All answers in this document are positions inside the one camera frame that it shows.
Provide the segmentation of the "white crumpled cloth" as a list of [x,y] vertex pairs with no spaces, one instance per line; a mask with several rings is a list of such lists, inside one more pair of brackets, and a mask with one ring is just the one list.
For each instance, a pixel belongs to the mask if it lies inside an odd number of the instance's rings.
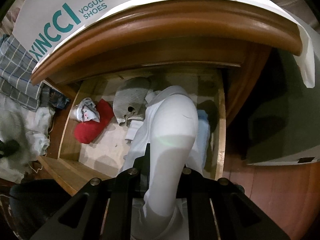
[[46,153],[54,113],[50,107],[32,112],[1,94],[2,179],[20,183],[31,171],[31,162]]

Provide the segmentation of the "white underwear garment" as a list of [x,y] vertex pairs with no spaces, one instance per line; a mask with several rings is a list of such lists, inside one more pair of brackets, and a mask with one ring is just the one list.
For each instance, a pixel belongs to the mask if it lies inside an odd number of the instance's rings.
[[149,103],[122,167],[132,168],[150,146],[149,188],[143,200],[133,201],[133,239],[189,238],[186,204],[176,193],[198,124],[196,107],[180,86],[164,89]]

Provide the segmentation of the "brown wooden nightstand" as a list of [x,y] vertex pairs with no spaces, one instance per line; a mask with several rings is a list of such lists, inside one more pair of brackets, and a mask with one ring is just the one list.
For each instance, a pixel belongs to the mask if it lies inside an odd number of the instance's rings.
[[227,0],[170,0],[125,9],[80,30],[40,63],[33,84],[67,92],[78,81],[137,72],[205,74],[218,89],[217,143],[210,178],[222,176],[226,128],[255,86],[273,48],[303,52],[292,20]]

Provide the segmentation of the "small white folded cloth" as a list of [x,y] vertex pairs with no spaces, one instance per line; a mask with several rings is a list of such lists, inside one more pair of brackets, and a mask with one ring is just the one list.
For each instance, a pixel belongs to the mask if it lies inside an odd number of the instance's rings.
[[130,122],[129,128],[127,130],[125,140],[132,141],[134,139],[137,131],[141,128],[142,125],[143,125],[143,121],[132,120]]

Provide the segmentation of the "grey-green mattress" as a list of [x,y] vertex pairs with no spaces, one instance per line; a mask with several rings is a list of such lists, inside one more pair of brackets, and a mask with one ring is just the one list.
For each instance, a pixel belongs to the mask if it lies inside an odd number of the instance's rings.
[[319,161],[319,61],[307,88],[293,56],[276,50],[249,97],[251,165],[301,165]]

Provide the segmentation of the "grey plaid fabric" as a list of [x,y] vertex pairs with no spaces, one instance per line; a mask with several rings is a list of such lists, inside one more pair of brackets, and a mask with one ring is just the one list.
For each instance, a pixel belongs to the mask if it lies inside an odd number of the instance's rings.
[[1,36],[1,93],[33,112],[49,106],[50,92],[44,83],[32,85],[35,65],[36,61],[14,36]]

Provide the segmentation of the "red garment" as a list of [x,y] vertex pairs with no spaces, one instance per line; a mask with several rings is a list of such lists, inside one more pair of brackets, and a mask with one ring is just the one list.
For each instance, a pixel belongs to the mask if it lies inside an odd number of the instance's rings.
[[111,105],[104,99],[98,102],[97,111],[100,114],[99,122],[89,120],[76,125],[74,136],[78,142],[90,144],[95,141],[114,117]]

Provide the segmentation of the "white XINCCI shoe box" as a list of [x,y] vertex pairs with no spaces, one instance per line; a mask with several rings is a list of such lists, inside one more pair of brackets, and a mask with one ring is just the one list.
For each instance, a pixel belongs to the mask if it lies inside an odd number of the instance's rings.
[[13,35],[37,61],[83,25],[130,0],[25,0]]

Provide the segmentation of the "white patterned small garment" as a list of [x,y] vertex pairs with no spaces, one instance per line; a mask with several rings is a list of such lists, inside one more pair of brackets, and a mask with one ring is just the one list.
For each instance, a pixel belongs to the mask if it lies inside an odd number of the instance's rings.
[[79,104],[73,106],[70,118],[78,122],[100,122],[100,114],[91,98],[84,98]]

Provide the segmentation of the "light blue underwear garment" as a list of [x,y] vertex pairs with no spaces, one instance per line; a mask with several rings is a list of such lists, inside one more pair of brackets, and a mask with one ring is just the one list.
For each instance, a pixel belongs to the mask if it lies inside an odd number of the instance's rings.
[[201,109],[197,110],[198,114],[198,134],[197,134],[197,148],[200,155],[200,167],[203,171],[207,159],[207,150],[210,139],[210,124],[208,121],[208,114]]

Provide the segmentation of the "grey knitted garment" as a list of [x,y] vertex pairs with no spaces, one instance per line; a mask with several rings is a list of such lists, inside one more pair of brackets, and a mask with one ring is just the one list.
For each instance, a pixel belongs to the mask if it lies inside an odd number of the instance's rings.
[[145,97],[151,91],[151,81],[147,77],[126,80],[117,89],[112,107],[120,126],[128,126],[132,120],[145,119]]

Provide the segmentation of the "open wooden drawer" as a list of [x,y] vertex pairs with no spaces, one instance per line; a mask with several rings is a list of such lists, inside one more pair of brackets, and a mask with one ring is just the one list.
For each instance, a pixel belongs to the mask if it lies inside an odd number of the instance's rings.
[[215,70],[128,71],[85,80],[67,109],[57,150],[38,158],[70,195],[90,179],[110,179],[143,155],[150,125],[168,101],[185,97],[196,109],[196,140],[187,166],[204,177],[223,174],[226,140],[225,94]]

